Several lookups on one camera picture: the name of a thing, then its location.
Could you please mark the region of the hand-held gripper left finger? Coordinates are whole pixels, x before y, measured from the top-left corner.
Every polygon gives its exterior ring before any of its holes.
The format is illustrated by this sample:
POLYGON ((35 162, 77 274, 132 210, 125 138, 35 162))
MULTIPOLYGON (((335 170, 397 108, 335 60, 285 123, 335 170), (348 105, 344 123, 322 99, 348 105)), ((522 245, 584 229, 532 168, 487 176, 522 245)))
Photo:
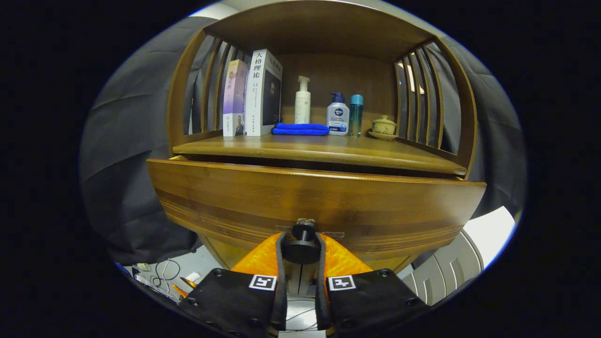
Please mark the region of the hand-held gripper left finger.
POLYGON ((232 269, 211 270, 179 310, 217 336, 277 336, 287 319, 284 238, 272 235, 232 269))

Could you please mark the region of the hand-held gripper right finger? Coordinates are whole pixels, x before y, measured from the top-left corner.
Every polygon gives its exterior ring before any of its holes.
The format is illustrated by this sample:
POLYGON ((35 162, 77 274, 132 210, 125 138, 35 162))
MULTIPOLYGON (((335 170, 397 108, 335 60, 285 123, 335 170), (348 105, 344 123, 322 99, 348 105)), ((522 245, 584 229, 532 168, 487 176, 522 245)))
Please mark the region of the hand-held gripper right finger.
POLYGON ((371 269, 330 236, 317 240, 317 328, 327 336, 394 336, 430 311, 393 270, 371 269))

